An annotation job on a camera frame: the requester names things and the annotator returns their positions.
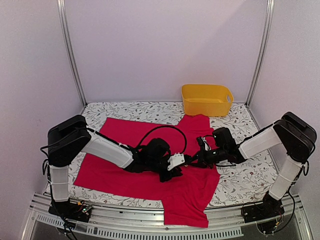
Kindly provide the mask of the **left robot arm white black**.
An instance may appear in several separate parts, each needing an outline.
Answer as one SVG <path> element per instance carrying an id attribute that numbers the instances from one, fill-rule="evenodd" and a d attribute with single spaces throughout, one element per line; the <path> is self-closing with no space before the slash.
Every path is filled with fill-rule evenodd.
<path id="1" fill-rule="evenodd" d="M 161 138 L 136 147 L 117 142 L 89 128 L 82 115 L 75 115 L 52 127 L 47 133 L 47 145 L 40 148 L 47 156 L 50 192 L 55 209 L 63 216 L 74 213 L 69 202 L 69 166 L 80 153 L 91 154 L 131 173 L 157 173 L 161 182 L 181 176 L 180 167 L 186 160 L 183 153 L 172 153 Z"/>

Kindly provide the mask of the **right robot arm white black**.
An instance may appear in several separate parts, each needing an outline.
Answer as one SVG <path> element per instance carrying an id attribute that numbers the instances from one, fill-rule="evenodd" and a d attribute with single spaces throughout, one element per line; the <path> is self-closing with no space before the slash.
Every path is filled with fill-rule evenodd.
<path id="1" fill-rule="evenodd" d="M 283 197 L 299 179 L 303 168 L 316 150 L 318 133 L 316 129 L 291 111 L 280 119 L 259 129 L 251 136 L 237 143 L 227 127 L 215 129 L 210 137 L 215 147 L 209 147 L 208 136 L 199 137 L 199 151 L 195 155 L 197 164 L 204 168 L 234 167 L 244 164 L 264 152 L 283 150 L 284 160 L 277 165 L 277 175 L 262 202 L 252 209 L 244 208 L 245 215 L 260 214 L 269 218 L 272 214 L 283 213 Z"/>

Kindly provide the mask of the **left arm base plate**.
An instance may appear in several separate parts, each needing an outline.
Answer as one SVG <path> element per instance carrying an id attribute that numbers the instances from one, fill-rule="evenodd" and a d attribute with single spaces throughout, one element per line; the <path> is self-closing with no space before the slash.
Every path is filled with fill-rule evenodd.
<path id="1" fill-rule="evenodd" d="M 91 217 L 93 206 L 85 203 L 83 200 L 80 202 L 51 201 L 48 212 L 52 215 L 63 217 L 64 219 L 75 220 L 79 222 L 88 223 Z"/>

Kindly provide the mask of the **red t-shirt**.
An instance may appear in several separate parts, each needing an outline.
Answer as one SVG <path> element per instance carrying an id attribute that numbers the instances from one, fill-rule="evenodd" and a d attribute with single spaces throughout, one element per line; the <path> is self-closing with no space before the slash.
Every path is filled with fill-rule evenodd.
<path id="1" fill-rule="evenodd" d="M 176 125 L 178 132 L 167 125 L 152 132 L 144 141 L 153 138 L 165 140 L 170 150 L 193 156 L 199 145 L 196 138 L 213 132 L 210 119 L 204 115 L 185 115 Z M 182 167 L 182 176 L 160 182 L 159 175 L 145 171 L 127 172 L 97 156 L 86 154 L 74 185 L 117 196 L 144 200 L 160 200 L 164 208 L 164 224 L 207 228 L 204 213 L 220 180 L 216 168 Z"/>

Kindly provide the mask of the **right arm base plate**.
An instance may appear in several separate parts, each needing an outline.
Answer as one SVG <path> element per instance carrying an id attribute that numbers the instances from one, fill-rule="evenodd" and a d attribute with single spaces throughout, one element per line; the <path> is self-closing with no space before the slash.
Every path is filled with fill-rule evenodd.
<path id="1" fill-rule="evenodd" d="M 274 198 L 264 198 L 262 203 L 253 205 L 244 205 L 241 208 L 241 215 L 243 216 L 245 223 L 256 222 L 281 216 L 285 213 L 284 207 L 281 200 Z"/>

